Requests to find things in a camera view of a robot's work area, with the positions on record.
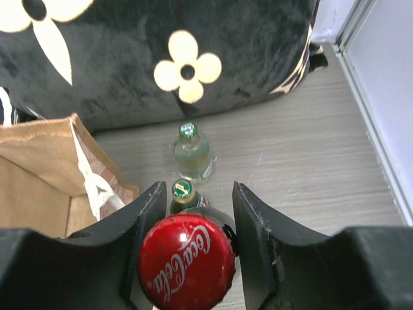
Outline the clear soda bottle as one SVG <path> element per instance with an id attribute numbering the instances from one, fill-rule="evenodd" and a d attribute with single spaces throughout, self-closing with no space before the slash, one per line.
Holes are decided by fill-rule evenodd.
<path id="1" fill-rule="evenodd" d="M 212 144 L 193 122 L 179 126 L 173 155 L 180 176 L 192 183 L 203 183 L 212 173 Z"/>

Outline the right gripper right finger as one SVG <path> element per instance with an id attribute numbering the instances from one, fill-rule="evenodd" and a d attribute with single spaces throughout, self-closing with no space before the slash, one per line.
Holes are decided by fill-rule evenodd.
<path id="1" fill-rule="evenodd" d="M 411 309 L 412 228 L 313 231 L 259 199 L 232 191 L 247 309 Z"/>

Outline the coca-cola glass bottle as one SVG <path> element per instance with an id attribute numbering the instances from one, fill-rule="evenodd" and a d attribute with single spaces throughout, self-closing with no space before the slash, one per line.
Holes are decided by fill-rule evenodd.
<path id="1" fill-rule="evenodd" d="M 234 219 L 213 207 L 187 209 L 157 222 L 137 259 L 141 288 L 157 309 L 212 309 L 239 271 Z"/>

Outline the brown jute canvas bag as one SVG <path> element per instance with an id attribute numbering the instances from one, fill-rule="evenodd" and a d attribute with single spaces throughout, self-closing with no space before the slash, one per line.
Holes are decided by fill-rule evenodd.
<path id="1" fill-rule="evenodd" d="M 1 127 L 2 228 L 67 237 L 139 195 L 77 114 Z"/>

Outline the green glass bottle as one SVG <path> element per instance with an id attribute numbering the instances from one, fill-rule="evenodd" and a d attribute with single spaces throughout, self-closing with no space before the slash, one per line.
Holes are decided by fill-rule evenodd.
<path id="1" fill-rule="evenodd" d="M 192 182 L 187 179 L 176 180 L 171 189 L 172 201 L 170 214 L 178 214 L 186 209 L 208 207 L 209 201 L 200 192 L 195 190 Z"/>

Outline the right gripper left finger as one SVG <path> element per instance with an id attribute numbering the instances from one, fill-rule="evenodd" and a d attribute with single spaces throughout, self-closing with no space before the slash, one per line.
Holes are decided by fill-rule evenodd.
<path id="1" fill-rule="evenodd" d="M 166 203 L 166 184 L 158 181 L 68 238 L 2 229 L 1 308 L 151 309 L 137 257 L 145 234 L 165 217 Z"/>

